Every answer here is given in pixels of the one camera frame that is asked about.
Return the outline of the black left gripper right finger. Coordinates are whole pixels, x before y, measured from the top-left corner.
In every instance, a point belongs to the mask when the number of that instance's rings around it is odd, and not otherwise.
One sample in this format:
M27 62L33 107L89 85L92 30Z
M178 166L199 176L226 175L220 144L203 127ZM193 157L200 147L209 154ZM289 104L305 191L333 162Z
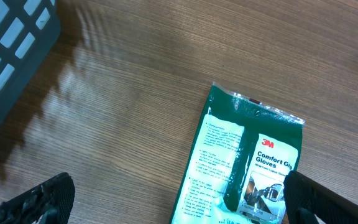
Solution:
M358 223L358 205L297 171L285 177L284 198L290 224Z

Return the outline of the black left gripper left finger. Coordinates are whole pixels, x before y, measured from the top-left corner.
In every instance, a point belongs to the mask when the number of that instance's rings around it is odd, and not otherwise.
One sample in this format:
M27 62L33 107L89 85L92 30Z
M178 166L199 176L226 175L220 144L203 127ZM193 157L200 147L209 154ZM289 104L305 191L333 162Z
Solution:
M0 204L0 224L67 224L75 198L71 176L62 172Z

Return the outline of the green white glove package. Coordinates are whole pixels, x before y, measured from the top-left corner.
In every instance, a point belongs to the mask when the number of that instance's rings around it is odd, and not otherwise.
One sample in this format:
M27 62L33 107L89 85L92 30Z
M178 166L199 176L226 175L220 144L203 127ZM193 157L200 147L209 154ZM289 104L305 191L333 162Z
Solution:
M213 83L172 223L281 223L284 179L301 155L303 119Z

